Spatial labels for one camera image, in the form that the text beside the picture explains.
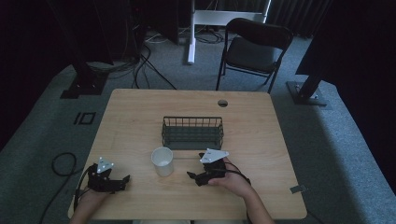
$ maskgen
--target black cable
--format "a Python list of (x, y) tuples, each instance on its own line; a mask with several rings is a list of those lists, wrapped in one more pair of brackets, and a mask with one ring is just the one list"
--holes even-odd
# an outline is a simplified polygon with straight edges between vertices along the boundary
[(89, 67), (97, 76), (104, 76), (105, 74), (108, 73), (131, 71), (134, 69), (136, 64), (137, 64), (137, 59), (132, 59), (128, 63), (123, 63), (117, 66), (110, 66), (108, 68), (100, 68), (100, 67), (95, 67), (93, 65), (89, 65)]
[(227, 162), (227, 161), (225, 161), (224, 163), (230, 164), (230, 165), (233, 166), (237, 171), (229, 170), (229, 169), (211, 169), (211, 170), (212, 170), (212, 171), (219, 171), (219, 172), (224, 172), (224, 173), (233, 173), (233, 174), (240, 175), (240, 176), (244, 177), (244, 179), (246, 179), (246, 181), (251, 185), (250, 179), (247, 178), (245, 175), (243, 175), (242, 172), (239, 170), (239, 168), (238, 168), (236, 165), (234, 165), (234, 164), (232, 164), (232, 163), (230, 163), (230, 162)]
[(125, 56), (126, 50), (128, 49), (128, 42), (129, 42), (129, 26), (128, 26), (128, 20), (125, 20), (125, 46), (121, 56), (122, 59)]
[(75, 200), (74, 200), (74, 202), (73, 202), (73, 208), (74, 208), (75, 211), (76, 211), (76, 208), (77, 208), (77, 205), (78, 205), (78, 200), (79, 200), (79, 198), (89, 190), (89, 189), (88, 189), (88, 190), (82, 192), (81, 194), (79, 194), (79, 190), (81, 189), (82, 181), (84, 180), (84, 177), (85, 177), (85, 175), (86, 175), (87, 173), (88, 173), (88, 169), (86, 169), (86, 170), (84, 171), (84, 174), (82, 174), (81, 179), (80, 179), (79, 182), (78, 182), (77, 189), (76, 189), (76, 191), (75, 191)]
[(151, 56), (151, 50), (146, 45), (144, 45), (144, 47), (148, 50), (148, 56), (145, 57), (143, 54), (140, 55), (140, 57), (143, 58), (143, 62), (141, 64), (139, 64), (139, 66), (134, 70), (134, 82), (132, 83), (132, 88), (134, 87), (134, 85), (136, 85), (136, 87), (138, 89), (140, 89), (140, 87), (137, 83), (137, 75), (138, 75), (140, 69), (143, 67), (143, 65), (146, 65), (146, 63), (147, 63), (149, 68), (151, 68), (159, 77), (161, 77), (166, 83), (168, 83), (174, 90), (176, 90), (177, 88), (166, 77), (164, 77), (160, 73), (160, 71), (158, 71), (157, 68), (155, 68), (155, 66), (149, 61), (149, 57)]
[[(60, 158), (60, 157), (62, 157), (62, 156), (65, 156), (65, 155), (72, 156), (72, 158), (73, 158), (73, 166), (72, 166), (72, 168), (71, 168), (71, 170), (70, 170), (69, 173), (67, 173), (67, 174), (61, 174), (61, 173), (59, 173), (59, 172), (55, 169), (55, 162), (58, 160), (58, 158)], [(58, 196), (58, 194), (62, 191), (62, 189), (64, 188), (64, 186), (66, 185), (66, 183), (69, 181), (70, 177), (71, 177), (72, 175), (78, 174), (79, 172), (82, 171), (82, 169), (79, 169), (79, 170), (76, 171), (76, 164), (77, 164), (77, 158), (76, 158), (76, 156), (75, 156), (73, 153), (71, 153), (71, 152), (64, 152), (64, 153), (58, 154), (54, 159), (52, 159), (51, 169), (52, 169), (53, 173), (55, 173), (55, 174), (58, 175), (58, 176), (66, 176), (66, 179), (64, 180), (64, 183), (61, 185), (61, 187), (58, 189), (58, 191), (55, 193), (55, 195), (52, 197), (52, 199), (51, 199), (51, 200), (49, 201), (49, 203), (47, 204), (47, 206), (46, 206), (46, 208), (44, 209), (44, 211), (43, 211), (43, 213), (42, 213), (42, 215), (41, 215), (41, 218), (40, 218), (40, 220), (39, 220), (38, 223), (43, 223), (44, 217), (45, 217), (45, 215), (46, 215), (48, 209), (50, 208), (50, 205), (53, 203), (53, 201), (54, 201), (55, 198)]]
[(119, 75), (117, 77), (108, 77), (107, 80), (112, 80), (112, 79), (118, 79), (118, 78), (121, 78), (121, 77), (126, 77), (129, 74), (131, 74), (133, 71), (134, 71), (134, 69), (131, 69), (128, 72), (126, 72), (125, 74)]
[(136, 87), (137, 87), (138, 89), (140, 89), (140, 87), (139, 87), (139, 85), (138, 85), (138, 83), (137, 83), (137, 75), (138, 75), (140, 69), (143, 67), (143, 65), (145, 65), (146, 61), (147, 61), (147, 60), (149, 59), (149, 57), (151, 56), (151, 50), (150, 50), (146, 45), (143, 45), (143, 46), (146, 47), (146, 48), (148, 49), (148, 57), (145, 58), (145, 57), (143, 56), (143, 54), (140, 54), (140, 56), (143, 57), (144, 61), (141, 62), (141, 63), (136, 67), (136, 69), (134, 70), (134, 81), (133, 81), (132, 86), (131, 86), (132, 89), (134, 88), (134, 85), (136, 85)]
[(160, 76), (165, 82), (167, 82), (174, 90), (176, 90), (177, 88), (166, 78), (163, 76), (163, 74), (161, 74), (155, 67), (154, 65), (152, 65), (152, 63), (149, 61), (149, 59), (146, 60), (146, 62), (149, 64), (149, 67), (151, 69), (153, 69), (155, 71), (155, 73), (157, 73), (158, 76)]
[(306, 211), (308, 212), (309, 215), (311, 215), (314, 219), (316, 219), (318, 223), (324, 224), (324, 222), (322, 220), (320, 220), (320, 218), (315, 216), (315, 214), (313, 214), (311, 211), (309, 211), (308, 209), (306, 209)]
[(151, 89), (151, 87), (149, 85), (149, 78), (148, 78), (148, 75), (146, 73), (146, 66), (143, 67), (142, 73), (143, 73), (143, 76), (145, 77), (146, 83), (148, 84), (148, 89)]
[[(216, 40), (207, 40), (207, 39), (199, 37), (199, 35), (213, 35), (216, 38)], [(206, 44), (218, 44), (218, 43), (221, 43), (224, 41), (224, 36), (218, 32), (210, 31), (209, 33), (195, 35), (195, 39), (199, 42), (206, 43)]]

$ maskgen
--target black wire basket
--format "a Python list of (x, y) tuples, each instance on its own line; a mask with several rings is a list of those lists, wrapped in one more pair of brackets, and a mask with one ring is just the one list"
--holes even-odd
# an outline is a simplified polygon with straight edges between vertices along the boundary
[(220, 117), (163, 117), (163, 145), (171, 149), (221, 149)]

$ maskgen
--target black backdrop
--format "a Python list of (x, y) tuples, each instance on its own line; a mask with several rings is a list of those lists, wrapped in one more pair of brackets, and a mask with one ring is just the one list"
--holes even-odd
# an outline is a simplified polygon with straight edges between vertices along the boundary
[(395, 28), (396, 1), (334, 0), (296, 73), (336, 86), (393, 192)]
[[(50, 1), (63, 4), (62, 13), (86, 61), (111, 63), (136, 56), (133, 45), (125, 46), (126, 37), (133, 37), (126, 34), (133, 26), (127, 21), (129, 0)], [(0, 50), (1, 151), (52, 78), (71, 60), (47, 0), (1, 1)]]

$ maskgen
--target hand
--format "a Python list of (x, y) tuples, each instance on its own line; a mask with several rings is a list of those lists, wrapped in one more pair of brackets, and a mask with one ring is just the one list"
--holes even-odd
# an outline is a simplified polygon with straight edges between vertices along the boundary
[(70, 224), (88, 222), (109, 194), (109, 192), (97, 192), (88, 188), (85, 188), (84, 192), (79, 199), (75, 213), (70, 219)]
[[(231, 165), (228, 158), (223, 158), (227, 170), (239, 172), (238, 169)], [(246, 181), (244, 177), (238, 174), (227, 172), (223, 178), (213, 178), (208, 182), (209, 185), (222, 186), (239, 197), (246, 197), (251, 194), (254, 189)]]

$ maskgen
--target cup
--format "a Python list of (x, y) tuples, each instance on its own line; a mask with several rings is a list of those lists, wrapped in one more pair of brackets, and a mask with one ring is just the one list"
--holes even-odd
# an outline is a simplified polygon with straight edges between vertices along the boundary
[(155, 171), (160, 176), (168, 176), (173, 172), (173, 152), (168, 147), (158, 147), (151, 154)]

